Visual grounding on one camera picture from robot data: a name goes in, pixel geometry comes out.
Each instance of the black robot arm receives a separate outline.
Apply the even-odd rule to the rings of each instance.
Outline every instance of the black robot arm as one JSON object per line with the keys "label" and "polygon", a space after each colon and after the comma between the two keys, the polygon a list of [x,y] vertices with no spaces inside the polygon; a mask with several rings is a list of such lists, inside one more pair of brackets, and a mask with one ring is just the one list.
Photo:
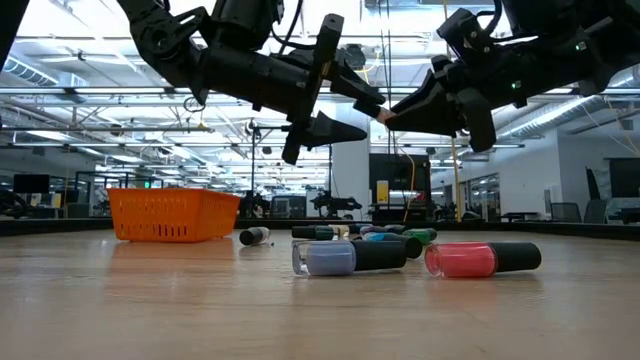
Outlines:
{"label": "black robot arm", "polygon": [[[522,107],[531,96],[575,82],[579,94],[593,95],[640,63],[640,0],[495,2],[492,24],[504,4],[513,36],[494,39],[495,27],[483,29],[478,15],[458,9],[438,29],[457,59],[432,59],[422,86],[391,108],[389,129],[455,137],[466,128],[473,150],[485,151],[496,142],[492,109]],[[375,116],[370,104],[358,103]]]}
{"label": "black robot arm", "polygon": [[[265,56],[256,51],[272,24],[282,19],[282,0],[218,0],[211,15],[199,7],[177,16],[165,8],[168,1],[118,3],[131,23],[140,56],[172,85],[191,89],[201,104],[214,90],[246,100],[256,111],[264,106],[286,113],[292,123],[282,154],[287,163],[296,163],[300,146],[367,136],[322,112],[311,116],[323,81],[331,82],[332,92],[376,104],[385,101],[347,66],[346,52],[338,49],[344,21],[338,15],[325,17],[313,50]],[[206,48],[192,41],[196,32]]]}

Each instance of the white wall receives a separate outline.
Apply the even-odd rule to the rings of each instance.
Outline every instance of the white wall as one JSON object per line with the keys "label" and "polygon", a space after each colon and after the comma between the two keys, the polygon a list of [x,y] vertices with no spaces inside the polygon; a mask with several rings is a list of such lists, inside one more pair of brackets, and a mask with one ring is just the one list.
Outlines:
{"label": "white wall", "polygon": [[[371,118],[352,109],[351,104],[338,104],[336,119],[353,126],[357,126],[369,133]],[[362,205],[362,214],[369,211],[369,139],[333,145],[333,175],[332,194],[335,197],[354,197]],[[360,220],[361,212],[339,211],[343,216],[350,213],[355,220]]]}
{"label": "white wall", "polygon": [[[543,139],[524,141],[523,149],[498,149],[491,154],[489,162],[466,162],[460,170],[459,181],[498,173],[502,214],[523,211],[544,214],[545,189],[552,189],[554,202],[562,201],[557,139],[557,132],[550,131]],[[440,187],[440,181],[452,184],[453,171],[436,174],[431,185]]]}
{"label": "white wall", "polygon": [[[627,139],[618,140],[628,146]],[[640,146],[639,139],[632,139]],[[586,168],[594,170],[601,196],[611,195],[609,162],[605,158],[633,158],[633,152],[616,143],[609,137],[561,136],[558,138],[560,152],[560,170],[562,177],[562,196],[565,202],[575,202],[584,212],[589,202],[589,187]]]}

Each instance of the pillar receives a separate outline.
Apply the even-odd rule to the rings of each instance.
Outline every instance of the pillar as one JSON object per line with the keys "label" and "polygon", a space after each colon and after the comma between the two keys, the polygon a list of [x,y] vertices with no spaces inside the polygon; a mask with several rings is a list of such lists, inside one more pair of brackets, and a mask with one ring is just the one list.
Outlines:
{"label": "pillar", "polygon": [[[357,126],[370,134],[371,118],[352,109],[351,104],[337,104],[338,121]],[[371,195],[369,190],[369,150],[370,138],[366,140],[333,145],[333,180],[331,184],[334,197],[353,197],[362,205],[362,217],[369,211]],[[339,211],[338,216],[351,214],[354,220],[362,220],[361,212]]]}

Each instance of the wall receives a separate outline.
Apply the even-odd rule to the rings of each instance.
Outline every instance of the wall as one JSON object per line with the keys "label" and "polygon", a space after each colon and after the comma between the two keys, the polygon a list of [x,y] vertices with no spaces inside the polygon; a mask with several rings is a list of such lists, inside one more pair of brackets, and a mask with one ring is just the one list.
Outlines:
{"label": "wall", "polygon": [[[502,214],[522,211],[545,214],[545,189],[552,190],[552,201],[562,201],[557,132],[550,131],[544,138],[527,140],[524,144],[523,149],[498,149],[489,162],[463,163],[459,181],[498,173]],[[436,174],[431,184],[441,187],[440,181],[453,184],[453,172]]]}
{"label": "wall", "polygon": [[[336,119],[353,126],[357,126],[367,133],[370,132],[371,119],[351,108],[351,104],[336,106]],[[333,145],[333,176],[332,195],[334,197],[354,197],[362,205],[362,212],[339,211],[338,215],[350,213],[355,220],[360,220],[360,214],[369,211],[371,195],[369,192],[369,138]]]}
{"label": "wall", "polygon": [[[625,146],[627,140],[617,138]],[[640,139],[632,139],[636,146]],[[575,202],[584,212],[589,202],[589,187],[586,168],[594,170],[600,194],[608,198],[611,194],[609,162],[605,158],[633,158],[634,153],[616,143],[609,137],[564,136],[558,138],[560,152],[560,170],[562,177],[562,197],[565,202]]]}
{"label": "wall", "polygon": [[44,150],[45,156],[34,155],[31,149],[0,151],[0,173],[37,173],[73,179],[76,171],[95,171],[96,162],[90,157],[55,148]]}

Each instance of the black bottle cap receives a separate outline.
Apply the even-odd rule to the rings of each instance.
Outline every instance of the black bottle cap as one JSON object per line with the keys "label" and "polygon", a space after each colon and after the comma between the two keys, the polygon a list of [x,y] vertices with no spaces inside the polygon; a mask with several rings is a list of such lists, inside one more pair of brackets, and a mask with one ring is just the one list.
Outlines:
{"label": "black bottle cap", "polygon": [[349,224],[349,234],[360,234],[360,229],[365,226],[369,226],[368,224]]}
{"label": "black bottle cap", "polygon": [[314,230],[313,239],[315,240],[333,240],[333,228],[331,226],[316,226],[312,228]]}
{"label": "black bottle cap", "polygon": [[294,226],[291,228],[291,237],[295,239],[315,239],[316,229],[313,226]]}
{"label": "black bottle cap", "polygon": [[369,231],[367,232],[383,233],[383,232],[387,232],[387,229],[385,229],[382,226],[370,226]]}
{"label": "black bottle cap", "polygon": [[533,270],[542,263],[542,254],[532,243],[489,243],[496,254],[496,272]]}
{"label": "black bottle cap", "polygon": [[422,255],[422,242],[420,239],[410,236],[396,235],[393,233],[386,234],[378,241],[399,241],[404,245],[407,252],[407,258],[417,259]]}
{"label": "black bottle cap", "polygon": [[242,245],[250,246],[262,241],[263,237],[264,233],[262,232],[262,229],[257,227],[248,228],[240,233],[240,242]]}
{"label": "black bottle cap", "polygon": [[387,225],[384,228],[387,232],[402,235],[407,227],[404,225]]}
{"label": "black bottle cap", "polygon": [[399,241],[352,241],[356,271],[398,269],[407,263],[407,251]]}

